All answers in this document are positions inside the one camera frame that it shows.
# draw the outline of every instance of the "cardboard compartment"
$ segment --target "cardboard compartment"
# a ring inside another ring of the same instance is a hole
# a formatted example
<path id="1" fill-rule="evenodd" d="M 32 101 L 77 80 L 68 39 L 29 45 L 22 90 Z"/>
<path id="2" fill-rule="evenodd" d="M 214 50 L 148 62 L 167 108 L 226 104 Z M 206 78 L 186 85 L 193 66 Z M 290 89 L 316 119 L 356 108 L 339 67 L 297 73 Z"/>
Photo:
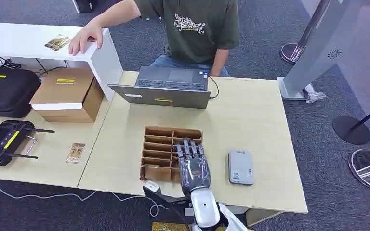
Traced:
<path id="1" fill-rule="evenodd" d="M 160 143 L 144 143 L 144 150 L 155 150 L 163 152 L 171 152 L 172 145 Z"/>
<path id="2" fill-rule="evenodd" d="M 144 142 L 172 145 L 172 138 L 171 137 L 165 137 L 165 136 L 145 135 Z"/>
<path id="3" fill-rule="evenodd" d="M 170 159 L 159 159 L 159 158 L 150 158 L 150 157 L 143 157 L 143 162 L 141 166 L 148 166 L 148 167 L 170 167 L 171 160 Z"/>
<path id="4" fill-rule="evenodd" d="M 179 173 L 179 168 L 171 168 L 171 181 L 180 183 L 181 174 Z"/>
<path id="5" fill-rule="evenodd" d="M 202 144 L 202 132 L 181 128 L 146 127 L 140 179 L 180 182 L 179 162 L 173 145 L 178 142 L 183 149 L 184 139 L 193 139 L 196 144 Z"/>
<path id="6" fill-rule="evenodd" d="M 170 181 L 171 169 L 169 167 L 141 167 L 141 171 L 145 179 Z"/>
<path id="7" fill-rule="evenodd" d="M 167 159 L 171 158 L 170 152 L 155 151 L 155 150 L 143 150 L 143 157 Z"/>
<path id="8" fill-rule="evenodd" d="M 173 136 L 199 140 L 202 138 L 202 132 L 198 130 L 179 129 L 173 132 Z"/>
<path id="9" fill-rule="evenodd" d="M 145 128 L 146 135 L 154 135 L 154 136 L 165 136 L 165 137 L 172 137 L 173 130 L 171 129 L 164 129 L 160 127 L 146 127 Z"/>

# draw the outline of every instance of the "black router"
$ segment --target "black router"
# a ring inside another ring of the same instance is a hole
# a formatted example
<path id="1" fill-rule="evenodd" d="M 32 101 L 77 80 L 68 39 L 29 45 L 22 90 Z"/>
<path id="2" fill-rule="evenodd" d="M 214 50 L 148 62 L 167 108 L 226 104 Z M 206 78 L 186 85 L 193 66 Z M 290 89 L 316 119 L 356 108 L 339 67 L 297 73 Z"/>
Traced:
<path id="1" fill-rule="evenodd" d="M 30 136 L 33 131 L 54 133 L 52 130 L 36 129 L 35 125 L 29 121 L 6 120 L 0 124 L 0 166 L 7 165 L 12 157 L 38 158 L 37 156 L 28 155 L 37 141 Z M 25 155 L 16 154 L 15 151 L 25 138 L 33 139 L 33 144 Z"/>

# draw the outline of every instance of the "laptop keyboard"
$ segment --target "laptop keyboard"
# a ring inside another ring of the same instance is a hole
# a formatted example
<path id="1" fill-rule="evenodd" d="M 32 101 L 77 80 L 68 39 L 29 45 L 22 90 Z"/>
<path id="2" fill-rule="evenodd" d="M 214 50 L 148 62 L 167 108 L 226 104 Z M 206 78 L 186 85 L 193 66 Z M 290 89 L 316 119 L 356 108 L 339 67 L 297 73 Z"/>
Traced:
<path id="1" fill-rule="evenodd" d="M 178 83 L 148 79 L 140 79 L 138 81 L 138 86 L 153 88 L 185 89 L 185 90 L 205 90 L 205 85 L 200 83 Z"/>

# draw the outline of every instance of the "touchpad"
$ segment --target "touchpad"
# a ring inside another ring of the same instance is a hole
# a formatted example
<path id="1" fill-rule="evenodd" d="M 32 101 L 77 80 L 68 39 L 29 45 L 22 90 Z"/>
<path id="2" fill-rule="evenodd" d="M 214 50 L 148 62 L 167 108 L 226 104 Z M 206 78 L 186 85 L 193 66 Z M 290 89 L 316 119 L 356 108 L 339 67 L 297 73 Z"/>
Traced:
<path id="1" fill-rule="evenodd" d="M 171 70 L 168 80 L 177 82 L 192 82 L 194 72 L 189 70 Z"/>

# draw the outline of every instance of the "gray carpet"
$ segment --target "gray carpet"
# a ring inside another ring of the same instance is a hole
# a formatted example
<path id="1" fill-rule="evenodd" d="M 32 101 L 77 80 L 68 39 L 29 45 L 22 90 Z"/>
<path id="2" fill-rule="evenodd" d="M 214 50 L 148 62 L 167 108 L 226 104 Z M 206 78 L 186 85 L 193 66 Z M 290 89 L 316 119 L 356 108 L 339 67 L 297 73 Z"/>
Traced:
<path id="1" fill-rule="evenodd" d="M 95 13 L 76 15 L 69 1 L 0 0 L 0 22 L 82 26 L 112 2 L 101 3 Z M 278 51 L 296 41 L 306 23 L 300 0 L 239 0 L 241 44 L 231 52 L 227 69 L 232 76 L 275 79 L 288 73 Z M 162 52 L 165 35 L 158 20 L 136 19 L 111 29 L 122 66 L 139 70 Z M 344 143 L 331 128 L 339 115 L 362 117 L 362 111 L 340 69 L 335 66 L 315 81 L 327 98 L 314 104 L 284 102 L 309 214 L 283 214 L 253 228 L 273 230 L 370 230 L 370 189 L 358 183 L 347 167 L 357 146 Z M 89 191 L 0 181 L 16 195 Z M 148 214 L 150 202 L 120 203 L 108 193 L 85 202 L 74 198 L 13 200 L 0 194 L 0 230 L 149 230 L 153 220 L 176 221 L 171 212 L 157 218 Z"/>

